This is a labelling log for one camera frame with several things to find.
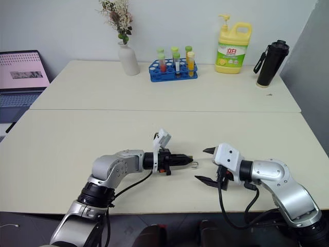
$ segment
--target laptop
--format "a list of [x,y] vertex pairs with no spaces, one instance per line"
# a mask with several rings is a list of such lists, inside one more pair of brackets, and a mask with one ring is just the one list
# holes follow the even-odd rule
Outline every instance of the laptop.
[[37,50],[0,52],[0,124],[17,122],[49,85]]

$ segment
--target test tube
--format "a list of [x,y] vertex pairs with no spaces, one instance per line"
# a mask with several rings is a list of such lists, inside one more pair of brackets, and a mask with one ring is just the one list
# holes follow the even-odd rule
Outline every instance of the test tube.
[[172,55],[173,55],[173,61],[174,61],[174,53],[175,52],[178,52],[178,47],[177,46],[172,46],[171,47],[171,53],[172,53]]
[[166,70],[167,70],[167,65],[166,65],[165,58],[166,57],[165,57],[164,53],[159,53],[158,54],[160,71],[163,72],[163,73],[166,72]]
[[179,52],[175,52],[173,53],[173,62],[175,65],[175,70],[176,70],[176,77],[179,78],[180,77],[180,73],[178,71],[180,71],[179,66],[180,66],[180,54]]
[[185,46],[185,51],[186,51],[186,62],[187,62],[187,53],[189,51],[192,51],[192,46],[188,45],[188,46]]
[[189,70],[189,77],[193,77],[194,76],[194,57],[195,57],[195,53],[192,51],[189,51],[187,53],[187,68]]
[[159,47],[156,49],[156,53],[165,53],[165,49],[163,49],[162,47]]

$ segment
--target yellow cap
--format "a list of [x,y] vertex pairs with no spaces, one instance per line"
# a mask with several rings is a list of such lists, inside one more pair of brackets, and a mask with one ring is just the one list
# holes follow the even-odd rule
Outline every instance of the yellow cap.
[[194,58],[194,57],[195,57],[195,53],[192,52],[192,51],[189,51],[189,52],[187,53],[187,56],[188,56],[189,58]]
[[178,47],[177,46],[172,46],[171,47],[171,52],[174,53],[174,52],[178,52]]
[[229,14],[220,14],[219,16],[223,17],[225,22],[230,19],[230,15]]

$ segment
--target laptop screen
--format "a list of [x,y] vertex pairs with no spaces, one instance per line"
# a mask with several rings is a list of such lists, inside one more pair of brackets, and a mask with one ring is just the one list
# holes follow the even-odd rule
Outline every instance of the laptop screen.
[[38,51],[0,52],[0,92],[49,86]]

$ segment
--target test tube rack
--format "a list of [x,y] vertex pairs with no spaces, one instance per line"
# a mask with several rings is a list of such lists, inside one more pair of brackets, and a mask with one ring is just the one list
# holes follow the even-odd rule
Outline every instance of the test tube rack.
[[[155,60],[149,67],[150,77],[152,82],[160,81],[176,81],[176,80],[188,80],[197,78],[197,67],[194,62],[194,70],[188,70],[187,62],[185,58],[180,59],[179,71],[175,70],[173,64],[173,59],[165,59],[167,70],[166,72],[160,71],[159,60]],[[193,76],[189,76],[189,72],[193,71]]]

